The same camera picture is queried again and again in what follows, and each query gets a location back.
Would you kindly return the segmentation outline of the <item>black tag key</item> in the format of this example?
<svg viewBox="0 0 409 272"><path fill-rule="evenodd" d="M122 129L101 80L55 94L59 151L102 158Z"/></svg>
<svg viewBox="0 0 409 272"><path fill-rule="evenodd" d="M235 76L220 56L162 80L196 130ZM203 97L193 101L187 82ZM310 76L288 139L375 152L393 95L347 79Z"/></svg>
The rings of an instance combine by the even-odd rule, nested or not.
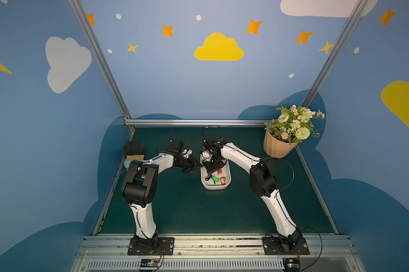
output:
<svg viewBox="0 0 409 272"><path fill-rule="evenodd" d="M213 175L212 174L209 174L209 175L207 175L206 177L205 177L205 180L206 181L212 181L212 178L213 178Z"/></svg>

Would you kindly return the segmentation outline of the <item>green tag key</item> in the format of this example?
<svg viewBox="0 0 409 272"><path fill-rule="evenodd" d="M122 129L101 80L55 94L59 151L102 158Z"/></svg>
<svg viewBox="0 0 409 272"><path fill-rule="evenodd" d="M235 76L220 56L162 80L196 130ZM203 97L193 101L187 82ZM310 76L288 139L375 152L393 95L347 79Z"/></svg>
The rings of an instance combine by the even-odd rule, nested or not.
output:
<svg viewBox="0 0 409 272"><path fill-rule="evenodd" d="M215 184L220 182L220 180L215 176L212 177L212 180L214 181Z"/></svg>

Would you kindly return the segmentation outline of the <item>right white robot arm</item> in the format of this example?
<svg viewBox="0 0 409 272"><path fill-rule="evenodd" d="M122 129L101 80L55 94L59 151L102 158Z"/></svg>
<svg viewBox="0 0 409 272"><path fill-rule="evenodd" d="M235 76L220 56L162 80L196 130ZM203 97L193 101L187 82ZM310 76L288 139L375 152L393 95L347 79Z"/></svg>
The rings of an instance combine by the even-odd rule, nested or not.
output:
<svg viewBox="0 0 409 272"><path fill-rule="evenodd" d="M250 187L267 206L276 225L279 240L287 251L294 250L302 242L301 230L292 220L283 203L278 181L269 159L248 154L225 138L218 141L211 137L207 138L203 141L202 153L210 155L210 158L202 163L209 174L223 168L228 160L249 174Z"/></svg>

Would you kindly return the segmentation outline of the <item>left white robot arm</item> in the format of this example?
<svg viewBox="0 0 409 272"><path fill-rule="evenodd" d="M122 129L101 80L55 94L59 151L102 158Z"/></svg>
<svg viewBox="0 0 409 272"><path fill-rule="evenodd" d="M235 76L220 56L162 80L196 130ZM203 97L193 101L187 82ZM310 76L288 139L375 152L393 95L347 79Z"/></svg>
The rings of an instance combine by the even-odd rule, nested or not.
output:
<svg viewBox="0 0 409 272"><path fill-rule="evenodd" d="M152 202L156 195L158 175L171 168L179 168L183 173L200 170L202 164L188 150L185 154L160 153L149 160L130 162L121 196L131 208L135 224L135 235L139 239L151 240L157 233L153 219Z"/></svg>

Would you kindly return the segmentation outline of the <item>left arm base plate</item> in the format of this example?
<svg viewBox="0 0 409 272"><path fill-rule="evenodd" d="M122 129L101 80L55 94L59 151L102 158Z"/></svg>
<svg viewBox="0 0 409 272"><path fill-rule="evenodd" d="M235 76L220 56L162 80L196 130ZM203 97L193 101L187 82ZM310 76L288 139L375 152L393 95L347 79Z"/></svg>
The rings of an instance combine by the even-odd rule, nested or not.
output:
<svg viewBox="0 0 409 272"><path fill-rule="evenodd" d="M175 238L161 237L156 239L142 239L133 237L127 250L128 256L160 255L172 256L175 246Z"/></svg>

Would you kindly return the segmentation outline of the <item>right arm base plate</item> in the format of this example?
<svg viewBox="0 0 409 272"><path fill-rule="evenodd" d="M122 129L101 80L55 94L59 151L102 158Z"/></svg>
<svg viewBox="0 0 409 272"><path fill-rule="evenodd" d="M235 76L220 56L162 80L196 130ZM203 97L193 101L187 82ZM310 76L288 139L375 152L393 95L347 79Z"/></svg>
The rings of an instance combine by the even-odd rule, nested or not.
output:
<svg viewBox="0 0 409 272"><path fill-rule="evenodd" d="M310 255L309 248L304 238L296 243L290 243L285 239L266 236L262 238L265 255Z"/></svg>

